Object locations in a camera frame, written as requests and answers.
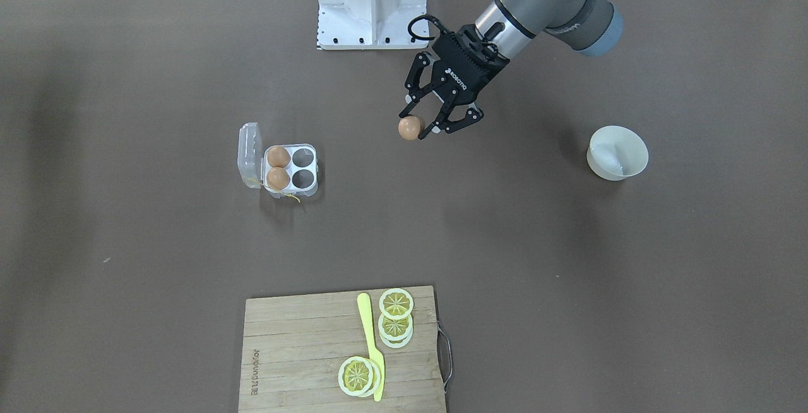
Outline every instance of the blue joint cap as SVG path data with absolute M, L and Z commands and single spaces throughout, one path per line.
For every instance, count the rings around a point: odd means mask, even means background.
M 601 56 L 601 54 L 612 50 L 612 47 L 617 45 L 620 37 L 623 36 L 623 16 L 617 12 L 617 8 L 614 7 L 614 5 L 612 5 L 612 7 L 614 8 L 614 13 L 612 13 L 612 21 L 609 23 L 609 27 L 606 28 L 606 31 L 604 31 L 594 44 L 589 45 L 589 47 L 583 50 L 577 50 L 578 53 L 584 56 Z

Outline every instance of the yellow knife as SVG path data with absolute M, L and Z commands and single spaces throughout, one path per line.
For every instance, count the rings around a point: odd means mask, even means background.
M 360 293 L 356 297 L 356 304 L 359 306 L 359 316 L 362 318 L 362 328 L 364 328 L 364 339 L 367 341 L 367 355 L 370 361 L 379 366 L 381 381 L 376 392 L 373 393 L 373 400 L 381 400 L 381 391 L 384 390 L 384 356 L 376 348 L 376 339 L 373 338 L 373 309 L 370 306 L 370 297 L 367 293 Z

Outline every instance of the wooden cutting board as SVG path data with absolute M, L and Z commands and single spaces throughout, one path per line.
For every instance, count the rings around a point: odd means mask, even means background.
M 367 290 L 373 327 L 385 289 Z M 357 292 L 272 297 L 246 301 L 239 412 L 243 413 L 446 413 L 437 352 L 432 286 L 407 287 L 413 336 L 402 349 L 379 340 L 386 381 L 380 402 L 340 390 L 337 372 L 349 356 L 367 357 L 356 307 Z

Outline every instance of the knife handle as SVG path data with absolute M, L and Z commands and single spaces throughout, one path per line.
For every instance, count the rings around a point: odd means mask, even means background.
M 364 339 L 367 341 L 367 350 L 376 348 L 376 339 L 373 338 L 373 309 L 370 306 L 370 295 L 360 293 L 356 297 L 356 306 L 359 307 L 359 316 L 362 318 Z

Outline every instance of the citrus slice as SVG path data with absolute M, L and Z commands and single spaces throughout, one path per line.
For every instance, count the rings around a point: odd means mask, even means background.
M 413 333 L 410 333 L 410 335 L 408 335 L 406 338 L 404 338 L 404 340 L 401 340 L 401 341 L 398 341 L 398 342 L 389 341 L 386 338 L 383 338 L 381 336 L 379 336 L 379 339 L 381 339 L 382 344 L 390 347 L 390 349 L 400 349 L 401 347 L 403 347 L 406 344 L 410 343 L 410 339 L 412 338 L 412 335 L 413 335 Z
M 407 317 L 412 313 L 412 296 L 405 289 L 390 289 L 381 293 L 379 309 L 391 320 Z
M 337 379 L 343 393 L 349 396 L 360 396 L 366 393 L 373 384 L 373 368 L 368 359 L 351 356 L 340 366 Z
M 391 320 L 384 315 L 379 315 L 379 336 L 386 338 L 390 342 L 400 342 L 408 335 L 412 334 L 412 315 Z
M 375 393 L 376 390 L 379 388 L 379 384 L 381 383 L 381 369 L 379 369 L 379 366 L 376 363 L 370 361 L 370 359 L 368 359 L 367 362 L 369 362 L 370 366 L 373 367 L 373 386 L 369 390 L 367 390 L 366 393 L 364 393 L 359 397 L 372 396 L 373 393 Z

